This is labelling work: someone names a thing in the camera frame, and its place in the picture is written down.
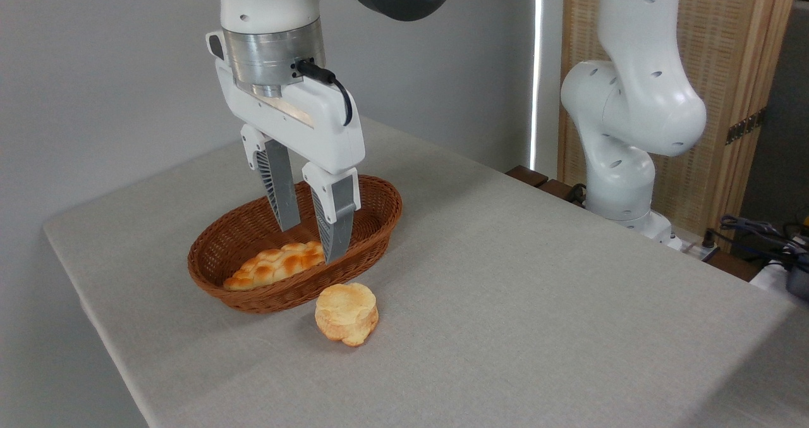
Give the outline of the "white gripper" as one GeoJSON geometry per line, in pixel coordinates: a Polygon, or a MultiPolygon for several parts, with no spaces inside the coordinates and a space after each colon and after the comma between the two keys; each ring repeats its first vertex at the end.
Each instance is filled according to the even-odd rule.
{"type": "Polygon", "coordinates": [[[246,159],[261,177],[278,226],[286,231],[300,224],[291,149],[309,160],[303,176],[311,187],[325,261],[339,260],[350,246],[355,211],[361,209],[355,166],[364,160],[366,146],[358,115],[353,114],[345,125],[344,95],[335,86],[311,78],[284,85],[279,99],[239,88],[228,52],[218,49],[215,40],[224,44],[221,31],[206,34],[206,44],[215,56],[228,108],[246,123],[241,128],[246,159]]]}

